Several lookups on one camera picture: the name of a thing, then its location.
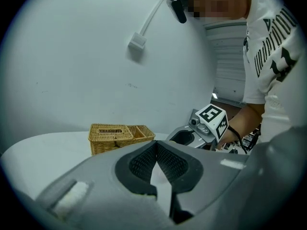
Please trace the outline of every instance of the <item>black mesh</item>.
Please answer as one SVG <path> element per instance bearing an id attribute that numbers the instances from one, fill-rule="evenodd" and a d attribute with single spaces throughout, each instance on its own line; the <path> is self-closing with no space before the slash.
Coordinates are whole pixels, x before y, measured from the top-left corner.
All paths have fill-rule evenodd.
<path id="1" fill-rule="evenodd" d="M 184 175 L 189 167 L 184 159 L 165 149 L 160 144 L 157 144 L 157 161 L 170 183 Z"/>
<path id="2" fill-rule="evenodd" d="M 130 171 L 140 179 L 150 183 L 152 171 L 156 163 L 155 144 L 131 160 Z"/>

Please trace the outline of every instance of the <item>white tag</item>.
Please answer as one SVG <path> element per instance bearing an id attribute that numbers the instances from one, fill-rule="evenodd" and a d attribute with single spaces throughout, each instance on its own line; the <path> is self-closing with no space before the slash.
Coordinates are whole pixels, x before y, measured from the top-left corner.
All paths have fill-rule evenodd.
<path id="1" fill-rule="evenodd" d="M 246 165 L 243 164 L 243 163 L 228 160 L 228 159 L 223 159 L 221 161 L 221 165 L 224 165 L 224 166 L 227 166 L 227 167 L 230 167 L 230 168 L 234 168 L 234 169 L 237 169 L 237 170 L 242 170 L 246 167 Z"/>

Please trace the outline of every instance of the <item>white table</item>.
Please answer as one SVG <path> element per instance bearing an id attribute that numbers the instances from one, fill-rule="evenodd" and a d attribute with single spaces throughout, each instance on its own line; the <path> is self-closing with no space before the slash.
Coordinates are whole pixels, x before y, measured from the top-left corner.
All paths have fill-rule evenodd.
<path id="1" fill-rule="evenodd" d="M 156 140 L 168 135 L 156 133 Z M 32 199 L 52 181 L 91 156 L 88 132 L 31 137 L 11 146 L 0 163 L 13 187 Z"/>

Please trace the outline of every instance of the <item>black strap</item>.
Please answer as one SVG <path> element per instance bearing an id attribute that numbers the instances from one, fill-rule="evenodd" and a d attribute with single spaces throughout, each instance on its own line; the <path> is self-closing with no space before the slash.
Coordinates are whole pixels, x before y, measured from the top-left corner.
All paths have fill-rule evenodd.
<path id="1" fill-rule="evenodd" d="M 246 151 L 245 147 L 242 144 L 242 139 L 241 139 L 239 133 L 234 128 L 232 128 L 231 126 L 228 126 L 228 129 L 231 132 L 233 132 L 239 138 L 239 142 L 240 142 L 241 148 L 244 150 L 245 154 L 247 154 L 248 152 Z"/>

